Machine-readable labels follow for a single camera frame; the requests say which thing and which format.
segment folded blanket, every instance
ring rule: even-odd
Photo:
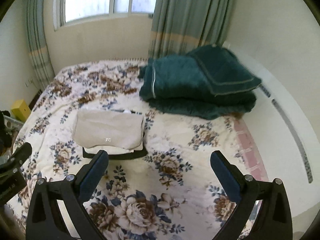
[[[82,109],[72,138],[85,148],[105,145],[133,150],[142,147],[142,137],[143,115]]]
[[[185,56],[170,55],[148,61],[140,69],[144,79],[139,95],[165,113],[214,119],[231,112],[250,112],[261,84],[226,49],[211,45]]]

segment floral bedspread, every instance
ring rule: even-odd
[[[144,61],[99,61],[64,68],[39,98],[14,145],[33,152],[22,167],[27,187],[8,204],[25,232],[36,181],[62,180],[90,159],[72,140],[77,110],[133,109],[145,115],[144,158],[110,161],[108,171],[84,203],[107,239],[212,239],[232,213],[231,202],[210,167],[221,150],[243,173],[233,117],[213,121],[163,114],[139,98],[137,78]],[[77,233],[66,216],[71,235]],[[245,236],[252,226],[247,222]]]

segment metal bolt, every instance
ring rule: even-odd
[[[281,184],[282,184],[282,180],[281,180],[281,179],[278,179],[278,178],[275,179],[275,182],[276,182],[276,184],[278,184],[278,185],[281,185]]]
[[[67,181],[72,181],[72,180],[74,180],[74,178],[75,178],[75,176],[74,176],[73,174],[69,174],[69,175],[66,177]]]
[[[37,184],[41,185],[42,183],[44,183],[44,179],[43,178],[38,179]]]
[[[249,175],[249,174],[245,175],[244,178],[245,178],[246,181],[252,181],[253,180],[253,177],[251,175]]]

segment green curtain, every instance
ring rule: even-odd
[[[25,3],[29,58],[42,90],[55,77],[44,35],[43,2],[27,0]]]
[[[149,57],[222,45],[233,0],[156,0]]]

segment yellow box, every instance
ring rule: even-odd
[[[22,122],[25,122],[31,114],[29,106],[23,99],[15,101],[11,106],[11,111]]]

